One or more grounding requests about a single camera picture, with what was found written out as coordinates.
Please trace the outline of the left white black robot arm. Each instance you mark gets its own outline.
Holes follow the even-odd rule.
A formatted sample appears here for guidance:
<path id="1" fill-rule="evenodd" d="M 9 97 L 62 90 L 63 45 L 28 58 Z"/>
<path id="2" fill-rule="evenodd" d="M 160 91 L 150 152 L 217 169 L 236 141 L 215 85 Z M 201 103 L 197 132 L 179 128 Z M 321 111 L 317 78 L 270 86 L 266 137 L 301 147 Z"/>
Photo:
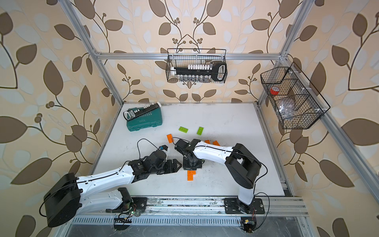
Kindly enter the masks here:
<path id="1" fill-rule="evenodd" d="M 142 159 L 127 161 L 120 167 L 97 175 L 63 176 L 44 196 L 47 225 L 61 226 L 79 213 L 133 212 L 134 203 L 127 185 L 147 179 L 150 175 L 177 173 L 182 167 L 177 159 L 169 160 L 165 150 L 156 150 Z"/>

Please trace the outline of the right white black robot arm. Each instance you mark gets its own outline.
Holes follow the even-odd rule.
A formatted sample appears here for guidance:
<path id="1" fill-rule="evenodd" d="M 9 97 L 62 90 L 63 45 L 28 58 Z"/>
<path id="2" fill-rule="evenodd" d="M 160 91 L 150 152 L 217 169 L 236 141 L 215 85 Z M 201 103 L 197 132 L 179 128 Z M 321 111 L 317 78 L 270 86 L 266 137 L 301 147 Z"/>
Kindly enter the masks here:
<path id="1" fill-rule="evenodd" d="M 237 143 L 233 147 L 221 147 L 208 144 L 199 139 L 187 141 L 179 139 L 175 150 L 183 155 L 183 169 L 201 169 L 205 161 L 225 165 L 234 181 L 240 186 L 237 199 L 229 205 L 237 212 L 244 214 L 256 213 L 255 187 L 262 167 L 268 173 L 268 168 L 260 162 L 244 145 Z"/>

